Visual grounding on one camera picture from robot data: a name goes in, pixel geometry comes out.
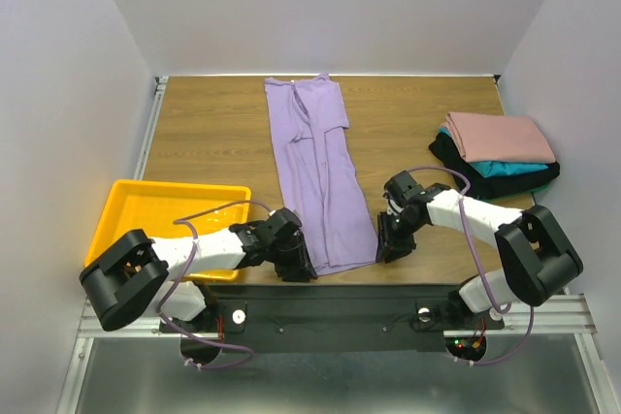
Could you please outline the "purple t shirt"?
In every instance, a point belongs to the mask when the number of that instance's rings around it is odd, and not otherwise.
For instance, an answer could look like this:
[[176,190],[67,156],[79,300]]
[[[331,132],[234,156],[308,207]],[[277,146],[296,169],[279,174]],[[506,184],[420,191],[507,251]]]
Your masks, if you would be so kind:
[[302,222],[315,271],[374,263],[377,234],[348,152],[339,84],[327,75],[268,78],[265,92],[281,196]]

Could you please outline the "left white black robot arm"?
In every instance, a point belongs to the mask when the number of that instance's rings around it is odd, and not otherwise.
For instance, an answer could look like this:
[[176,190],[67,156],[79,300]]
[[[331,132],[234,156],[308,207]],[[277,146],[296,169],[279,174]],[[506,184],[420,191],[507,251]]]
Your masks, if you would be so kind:
[[163,284],[177,287],[199,271],[236,271],[274,265],[285,282],[317,278],[302,231],[290,209],[273,210],[264,220],[237,223],[200,235],[192,223],[199,214],[177,220],[187,237],[155,238],[142,229],[126,232],[86,266],[80,283],[107,332],[122,329],[147,311]]

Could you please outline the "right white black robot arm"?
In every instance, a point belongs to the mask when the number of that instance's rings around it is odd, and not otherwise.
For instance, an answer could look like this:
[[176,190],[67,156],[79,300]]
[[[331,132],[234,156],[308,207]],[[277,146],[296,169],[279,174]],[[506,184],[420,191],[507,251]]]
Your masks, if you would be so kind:
[[536,308],[583,273],[581,258],[546,207],[495,206],[441,183],[424,187],[409,171],[392,176],[383,197],[387,209],[377,216],[378,262],[412,253],[414,235],[425,226],[460,232],[469,247],[480,239],[496,248],[501,261],[500,269],[485,271],[474,255],[476,276],[450,293],[447,303],[420,306],[422,324],[446,321],[468,327],[489,310],[503,316],[514,303]]

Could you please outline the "teal folded t shirt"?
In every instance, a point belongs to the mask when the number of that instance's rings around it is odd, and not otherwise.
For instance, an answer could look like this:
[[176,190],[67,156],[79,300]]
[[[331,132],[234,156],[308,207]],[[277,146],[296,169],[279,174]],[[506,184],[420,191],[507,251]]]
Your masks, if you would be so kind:
[[440,127],[436,136],[436,147],[429,149],[435,156],[441,160],[454,159],[453,165],[465,165],[467,168],[473,169],[480,176],[489,178],[493,176],[514,176],[525,175],[544,171],[548,168],[546,164],[541,163],[524,163],[524,162],[503,162],[503,161],[477,161],[466,162],[459,153],[450,132],[445,127]]

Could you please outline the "pink folded t shirt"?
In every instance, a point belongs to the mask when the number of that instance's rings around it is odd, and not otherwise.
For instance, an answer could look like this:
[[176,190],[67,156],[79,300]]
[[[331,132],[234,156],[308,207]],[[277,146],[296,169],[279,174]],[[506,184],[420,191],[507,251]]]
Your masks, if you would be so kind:
[[451,111],[441,128],[448,132],[466,162],[556,161],[546,137],[528,116]]

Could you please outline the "black folded t shirt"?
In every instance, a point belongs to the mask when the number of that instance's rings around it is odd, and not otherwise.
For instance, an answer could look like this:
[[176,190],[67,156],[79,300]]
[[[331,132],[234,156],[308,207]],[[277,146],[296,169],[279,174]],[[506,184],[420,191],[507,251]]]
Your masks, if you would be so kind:
[[438,133],[428,148],[446,168],[458,172],[470,182],[468,196],[483,201],[539,191],[561,171],[560,164],[555,162],[546,165],[544,170],[528,174],[484,177],[460,157],[457,146],[445,133]]

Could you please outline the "yellow plastic tray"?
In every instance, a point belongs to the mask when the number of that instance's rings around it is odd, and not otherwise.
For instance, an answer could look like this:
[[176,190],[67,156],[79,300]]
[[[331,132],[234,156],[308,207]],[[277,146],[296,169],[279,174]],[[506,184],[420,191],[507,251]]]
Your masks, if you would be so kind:
[[[249,200],[251,189],[241,185],[218,185],[170,181],[119,179],[111,188],[91,244],[83,261],[87,267],[130,230],[142,229],[149,238],[191,237],[190,230],[174,221],[230,202]],[[250,205],[242,204],[190,220],[199,235],[246,223]],[[232,282],[238,271],[207,269],[187,275],[183,281]]]

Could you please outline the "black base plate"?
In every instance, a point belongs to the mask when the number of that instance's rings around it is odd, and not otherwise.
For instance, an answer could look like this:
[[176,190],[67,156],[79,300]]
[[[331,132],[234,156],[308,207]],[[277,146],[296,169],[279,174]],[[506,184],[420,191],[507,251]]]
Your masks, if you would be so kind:
[[529,309],[495,321],[457,302],[454,285],[241,285],[203,287],[208,307],[178,326],[256,353],[442,352],[450,336],[519,332]]

